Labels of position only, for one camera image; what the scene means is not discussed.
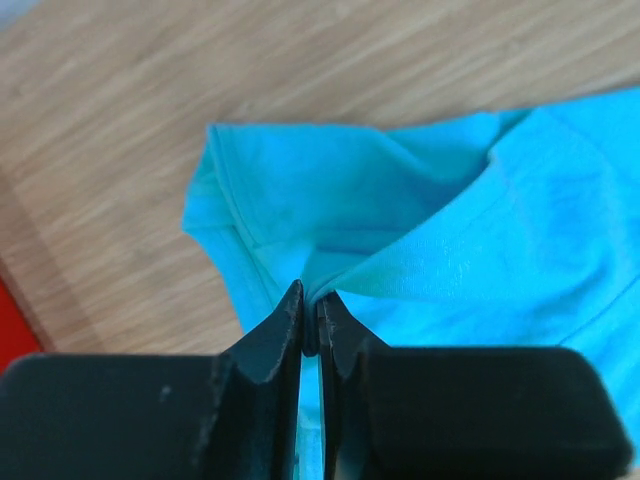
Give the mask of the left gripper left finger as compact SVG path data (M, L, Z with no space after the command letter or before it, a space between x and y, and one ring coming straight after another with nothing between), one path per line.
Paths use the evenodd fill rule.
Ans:
M289 479L303 287L214 355L33 354L1 377L5 479Z

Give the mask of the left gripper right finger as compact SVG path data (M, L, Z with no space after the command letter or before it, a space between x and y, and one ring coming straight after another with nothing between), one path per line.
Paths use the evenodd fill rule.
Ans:
M336 294L316 306L328 479L617 479L633 448L562 347L392 347Z

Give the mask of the bright blue t shirt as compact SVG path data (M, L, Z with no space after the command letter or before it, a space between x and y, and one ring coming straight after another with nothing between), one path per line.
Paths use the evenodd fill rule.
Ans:
M182 227L244 330L300 280L395 346L563 346L639 438L639 91L379 130L212 124Z

